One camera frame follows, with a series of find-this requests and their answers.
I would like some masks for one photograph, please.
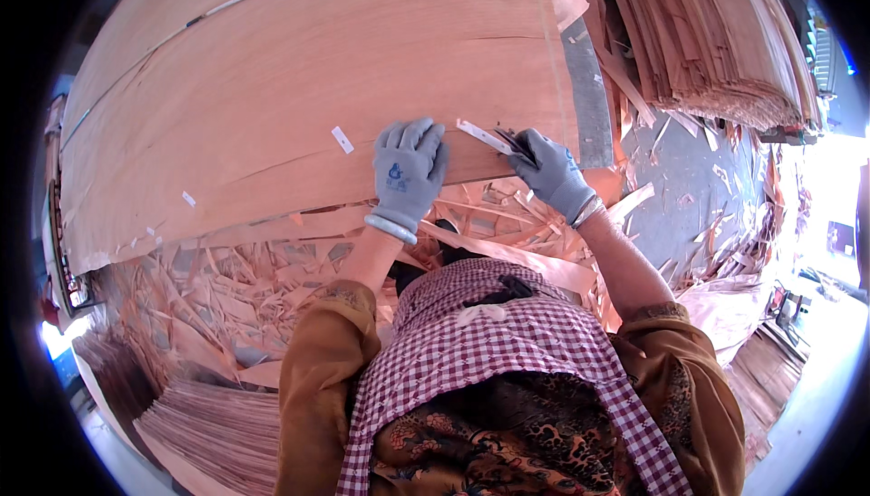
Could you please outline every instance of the red and white checkered cloth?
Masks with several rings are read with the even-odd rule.
[[[458,327],[462,302],[502,290],[501,275],[519,277],[535,295],[501,304],[502,322],[476,317]],[[368,493],[372,442],[383,426],[439,394],[508,371],[571,373],[594,385],[650,496],[691,494],[598,320],[540,274],[495,259],[460,260],[402,293],[393,341],[359,380],[336,494]]]

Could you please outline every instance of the gloved hand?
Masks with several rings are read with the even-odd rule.
[[[534,128],[519,132],[517,141],[525,142],[532,149],[538,168],[525,157],[513,154],[508,157],[513,170],[535,191],[535,196],[562,213],[571,225],[586,202],[595,196],[593,187],[586,185],[571,151]]]
[[[381,132],[373,163],[380,202],[372,214],[417,233],[417,223],[444,184],[450,153],[443,136],[444,125],[428,117],[397,121]]]

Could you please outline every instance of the white tape strip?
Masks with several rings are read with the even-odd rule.
[[[332,128],[332,135],[335,136],[335,140],[341,145],[341,148],[344,149],[344,154],[350,154],[353,152],[353,145],[351,144],[351,141],[347,139],[347,136],[344,135],[344,132],[341,131],[341,128],[338,126]]]
[[[504,141],[499,140],[495,136],[491,135],[489,132],[485,132],[480,128],[474,126],[472,123],[467,120],[456,119],[456,127],[459,130],[471,135],[473,138],[477,138],[478,140],[483,141],[484,143],[491,146],[496,151],[507,154],[510,156],[513,154],[513,149],[510,145],[506,144]]]

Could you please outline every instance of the worker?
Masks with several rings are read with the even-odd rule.
[[[743,420],[710,339],[562,145],[526,130],[534,162],[510,162],[592,250],[615,335],[503,260],[442,246],[441,269],[395,275],[444,182],[444,131],[396,122],[375,142],[379,203],[338,280],[300,306],[282,364],[275,493],[740,494]],[[382,348],[387,273],[399,295]]]

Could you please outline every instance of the silver bracelet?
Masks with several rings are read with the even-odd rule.
[[[571,228],[577,230],[577,227],[583,224],[583,222],[592,216],[592,214],[598,209],[604,207],[604,202],[601,201],[601,197],[597,194],[592,197],[589,201],[586,202],[586,205],[583,206],[583,209],[580,210],[580,214],[577,215],[577,219],[574,219],[574,222],[571,223]]]
[[[365,224],[377,228],[384,233],[389,233],[392,237],[405,241],[408,245],[417,245],[417,236],[412,234],[411,230],[391,220],[378,217],[377,215],[365,215],[364,221]]]

